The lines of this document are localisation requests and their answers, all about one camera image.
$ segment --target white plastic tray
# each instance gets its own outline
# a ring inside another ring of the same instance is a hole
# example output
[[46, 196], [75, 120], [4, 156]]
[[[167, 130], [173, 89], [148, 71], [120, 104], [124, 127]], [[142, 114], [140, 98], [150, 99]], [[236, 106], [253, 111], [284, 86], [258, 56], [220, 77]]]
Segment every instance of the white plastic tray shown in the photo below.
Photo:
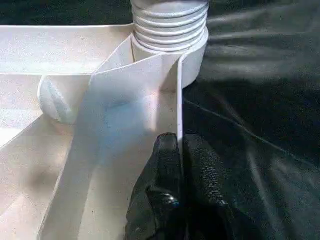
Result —
[[[132, 30], [0, 26], [0, 133], [31, 124], [0, 149], [1, 239], [123, 238], [157, 136], [182, 138], [182, 88], [208, 38], [158, 54], [134, 45]], [[53, 120], [76, 117], [74, 127]]]

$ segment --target gloved hand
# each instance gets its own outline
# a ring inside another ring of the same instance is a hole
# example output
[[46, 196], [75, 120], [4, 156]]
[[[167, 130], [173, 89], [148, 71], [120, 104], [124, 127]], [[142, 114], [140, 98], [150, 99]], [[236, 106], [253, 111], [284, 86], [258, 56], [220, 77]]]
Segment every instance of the gloved hand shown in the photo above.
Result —
[[137, 180], [126, 215], [126, 240], [183, 240], [183, 177], [177, 137], [160, 135]]

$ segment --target white plastic part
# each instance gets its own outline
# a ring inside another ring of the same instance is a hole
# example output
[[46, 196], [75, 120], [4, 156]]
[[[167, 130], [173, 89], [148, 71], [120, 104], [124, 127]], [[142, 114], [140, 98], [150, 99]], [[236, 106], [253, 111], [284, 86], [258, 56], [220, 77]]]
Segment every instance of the white plastic part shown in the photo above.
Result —
[[147, 16], [177, 18], [199, 11], [207, 0], [131, 0], [133, 8], [139, 8]]
[[150, 50], [185, 51], [202, 38], [207, 12], [205, 0], [132, 0], [134, 36]]
[[[0, 149], [0, 239], [122, 239], [157, 136], [182, 139], [182, 88], [199, 74], [208, 30], [173, 53], [145, 48], [133, 24], [0, 35], [0, 131], [17, 128]], [[76, 117], [74, 131], [54, 121]]]
[[182, 57], [158, 54], [93, 75], [39, 239], [122, 239], [157, 136], [182, 139], [183, 78], [199, 74], [203, 43]]

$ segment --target ribbed plastic cylinder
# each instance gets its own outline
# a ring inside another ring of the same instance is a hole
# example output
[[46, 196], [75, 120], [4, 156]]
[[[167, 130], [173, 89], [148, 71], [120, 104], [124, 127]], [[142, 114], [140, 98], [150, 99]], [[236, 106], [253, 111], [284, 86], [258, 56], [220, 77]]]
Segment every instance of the ribbed plastic cylinder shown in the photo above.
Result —
[[147, 49], [184, 51], [205, 33], [207, 0], [131, 0], [131, 4], [134, 36]]

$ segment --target black cloth background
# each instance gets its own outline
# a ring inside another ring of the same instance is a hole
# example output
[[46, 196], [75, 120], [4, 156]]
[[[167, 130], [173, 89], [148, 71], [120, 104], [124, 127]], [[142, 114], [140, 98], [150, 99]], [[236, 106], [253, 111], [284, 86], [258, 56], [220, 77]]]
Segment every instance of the black cloth background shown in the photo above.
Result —
[[[219, 155], [225, 199], [253, 238], [320, 239], [319, 7], [212, 0], [200, 75], [184, 90], [184, 133]], [[131, 21], [129, 0], [0, 3], [6, 25]]]

